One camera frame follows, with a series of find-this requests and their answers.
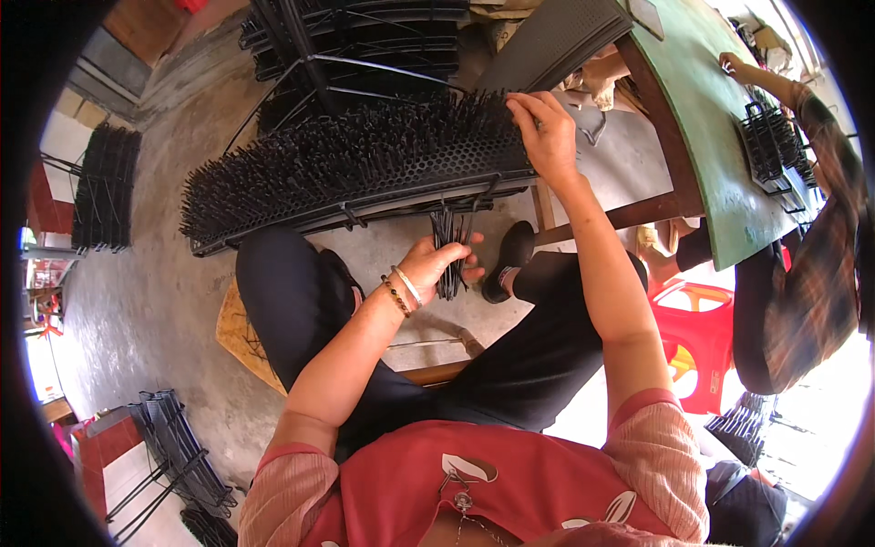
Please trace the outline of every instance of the plaid shirt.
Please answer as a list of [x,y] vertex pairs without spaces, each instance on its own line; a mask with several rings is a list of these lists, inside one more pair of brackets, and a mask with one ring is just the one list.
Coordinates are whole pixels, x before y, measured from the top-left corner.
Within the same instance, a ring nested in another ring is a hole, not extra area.
[[857,328],[854,245],[866,186],[863,166],[836,119],[797,83],[793,109],[829,191],[826,207],[802,239],[790,271],[776,265],[766,309],[764,355],[775,393],[791,388],[830,357]]

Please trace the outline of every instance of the black shoe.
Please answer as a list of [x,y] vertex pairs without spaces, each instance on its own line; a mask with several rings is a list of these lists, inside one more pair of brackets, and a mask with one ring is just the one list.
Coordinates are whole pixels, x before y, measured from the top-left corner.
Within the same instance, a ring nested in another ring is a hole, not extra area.
[[498,277],[505,268],[521,268],[529,263],[535,252],[535,230],[526,221],[519,221],[504,234],[498,252],[498,263],[483,282],[480,290],[490,304],[504,302],[510,295],[501,287]]
[[361,289],[359,282],[353,278],[353,274],[349,273],[347,263],[343,262],[343,259],[337,253],[331,249],[322,249],[319,252],[319,258],[322,259],[322,263],[334,274],[332,276],[334,292],[343,304],[343,309],[352,316],[355,311],[355,296],[353,296],[352,288],[355,287],[359,290],[362,300],[365,298],[364,290]]

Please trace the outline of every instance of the black pants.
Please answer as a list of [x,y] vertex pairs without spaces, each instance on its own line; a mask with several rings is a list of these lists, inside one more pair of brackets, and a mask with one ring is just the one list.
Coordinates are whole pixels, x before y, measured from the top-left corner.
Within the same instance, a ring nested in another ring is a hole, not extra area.
[[[781,244],[787,246],[790,261],[796,254],[802,234],[799,228],[735,266],[735,309],[732,314],[732,358],[738,378],[747,389],[761,395],[774,393],[763,355],[766,308],[774,295],[772,275],[776,266],[784,267]],[[712,260],[708,224],[685,235],[677,243],[677,267],[689,270]]]
[[[630,257],[646,283],[643,265]],[[237,284],[286,389],[353,311],[348,283],[308,241],[283,226],[262,228],[243,241]],[[425,419],[528,431],[552,425],[602,366],[601,339],[586,311],[577,255],[536,254],[515,279],[514,292],[535,308],[443,388],[417,386],[379,361],[340,428],[336,459]]]

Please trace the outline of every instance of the hand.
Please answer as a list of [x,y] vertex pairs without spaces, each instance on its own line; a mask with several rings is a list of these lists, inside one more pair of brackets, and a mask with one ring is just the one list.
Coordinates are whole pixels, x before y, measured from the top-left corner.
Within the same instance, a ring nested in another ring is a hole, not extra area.
[[743,86],[753,84],[751,69],[756,68],[739,59],[735,53],[720,53],[720,66],[729,72],[730,77]]
[[547,91],[531,95],[508,93],[507,105],[522,132],[528,160],[547,184],[556,190],[556,186],[577,181],[580,177],[574,140],[577,125],[556,97]]
[[[423,305],[431,302],[438,293],[438,279],[450,264],[462,258],[465,259],[465,264],[468,266],[477,264],[477,255],[474,255],[467,245],[448,243],[435,250],[434,241],[433,235],[427,235],[418,240],[398,264],[398,269],[404,272],[404,275],[419,292]],[[483,242],[483,234],[479,232],[471,234],[471,243],[480,242]],[[466,282],[471,282],[483,277],[485,273],[486,270],[483,268],[464,269],[462,270],[462,278]],[[417,302],[407,290],[407,285],[394,272],[389,276],[389,281],[395,290],[404,296],[407,308],[411,311],[416,310]]]

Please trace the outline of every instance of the silver bangle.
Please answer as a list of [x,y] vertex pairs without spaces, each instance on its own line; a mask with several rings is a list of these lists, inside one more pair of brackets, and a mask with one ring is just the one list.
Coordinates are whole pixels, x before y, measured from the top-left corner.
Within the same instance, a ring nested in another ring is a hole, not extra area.
[[413,296],[413,299],[416,300],[416,308],[419,309],[423,307],[423,300],[419,297],[419,291],[417,288],[413,286],[413,283],[404,275],[404,272],[401,271],[397,266],[393,265],[392,271],[394,271],[401,278],[401,281],[407,286],[407,290],[410,291],[410,294]]

